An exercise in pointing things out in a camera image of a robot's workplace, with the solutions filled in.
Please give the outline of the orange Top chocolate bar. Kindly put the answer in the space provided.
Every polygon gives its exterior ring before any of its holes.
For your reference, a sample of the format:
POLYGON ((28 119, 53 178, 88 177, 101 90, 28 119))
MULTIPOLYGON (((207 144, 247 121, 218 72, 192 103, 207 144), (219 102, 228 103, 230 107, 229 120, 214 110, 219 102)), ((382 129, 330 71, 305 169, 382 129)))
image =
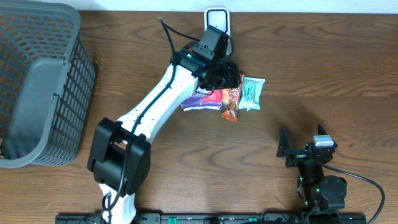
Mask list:
POLYGON ((241 90, 244 81, 244 75, 240 74, 241 83, 237 88, 229 88, 223 89, 223 99, 222 102, 226 106, 226 109, 223 111, 221 117, 228 119, 232 122, 238 121, 238 111, 239 111, 239 102, 241 99, 241 90))

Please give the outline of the red purple floral packet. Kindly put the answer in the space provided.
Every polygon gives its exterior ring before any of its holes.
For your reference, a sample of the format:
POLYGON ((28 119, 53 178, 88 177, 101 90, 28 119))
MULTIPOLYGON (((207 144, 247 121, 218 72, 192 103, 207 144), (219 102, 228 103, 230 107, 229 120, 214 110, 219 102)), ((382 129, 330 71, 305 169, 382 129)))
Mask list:
POLYGON ((222 109, 223 94, 221 90, 206 91, 199 89, 197 92, 181 103, 184 111, 190 110, 220 110, 222 109))

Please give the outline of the teal snack packet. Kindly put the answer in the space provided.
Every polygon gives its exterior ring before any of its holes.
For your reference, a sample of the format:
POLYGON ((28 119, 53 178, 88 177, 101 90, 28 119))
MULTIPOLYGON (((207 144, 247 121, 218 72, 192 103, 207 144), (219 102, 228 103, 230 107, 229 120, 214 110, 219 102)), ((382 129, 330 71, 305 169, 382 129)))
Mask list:
POLYGON ((260 106, 260 95, 262 93, 262 87, 266 80, 263 78, 244 77, 242 86, 242 97, 239 102, 239 109, 259 110, 260 106))

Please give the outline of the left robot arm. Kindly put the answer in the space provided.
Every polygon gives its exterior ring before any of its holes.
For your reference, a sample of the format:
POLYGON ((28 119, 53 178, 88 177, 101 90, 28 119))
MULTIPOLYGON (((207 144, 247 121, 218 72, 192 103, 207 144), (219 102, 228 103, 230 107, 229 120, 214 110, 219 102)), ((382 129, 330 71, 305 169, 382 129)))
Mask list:
POLYGON ((130 112, 117 121, 103 118, 95 129, 87 168, 103 191, 105 223, 131 223, 135 194, 150 169, 150 145, 171 114, 197 88, 236 87, 238 66, 232 51, 174 52, 160 82, 130 112))

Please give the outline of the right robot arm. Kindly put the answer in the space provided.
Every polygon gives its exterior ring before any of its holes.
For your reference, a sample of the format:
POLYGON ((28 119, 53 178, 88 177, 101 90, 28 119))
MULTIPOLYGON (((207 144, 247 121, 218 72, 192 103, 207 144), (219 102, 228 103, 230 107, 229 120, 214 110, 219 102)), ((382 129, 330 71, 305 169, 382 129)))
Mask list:
POLYGON ((347 183, 335 175, 325 175, 323 166, 333 159, 337 143, 318 126, 318 134, 305 149, 293 149, 287 132, 280 131, 277 157, 285 159, 287 168, 296 167, 299 171, 298 192, 309 209, 316 212, 333 212, 345 208, 347 183))

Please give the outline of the grey plastic basket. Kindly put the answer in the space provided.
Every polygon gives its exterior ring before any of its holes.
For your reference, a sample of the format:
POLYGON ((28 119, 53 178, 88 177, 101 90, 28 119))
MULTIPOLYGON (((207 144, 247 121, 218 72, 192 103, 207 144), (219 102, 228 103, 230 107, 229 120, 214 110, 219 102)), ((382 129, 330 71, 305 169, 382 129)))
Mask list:
POLYGON ((80 26, 66 4, 1 2, 1 167, 78 155, 96 81, 80 26))

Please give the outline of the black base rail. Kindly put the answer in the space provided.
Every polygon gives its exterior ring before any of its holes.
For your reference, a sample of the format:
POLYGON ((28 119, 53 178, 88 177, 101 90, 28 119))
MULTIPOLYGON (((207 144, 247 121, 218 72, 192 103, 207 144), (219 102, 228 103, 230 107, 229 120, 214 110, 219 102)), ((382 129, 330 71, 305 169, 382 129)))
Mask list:
MULTIPOLYGON (((57 215, 55 224, 100 224, 105 220, 99 213, 92 215, 57 215)), ((298 216, 282 213, 264 215, 161 215, 142 213, 132 221, 135 224, 238 224, 238 223, 303 223, 298 216)), ((310 223, 366 224, 364 215, 316 215, 310 223)))

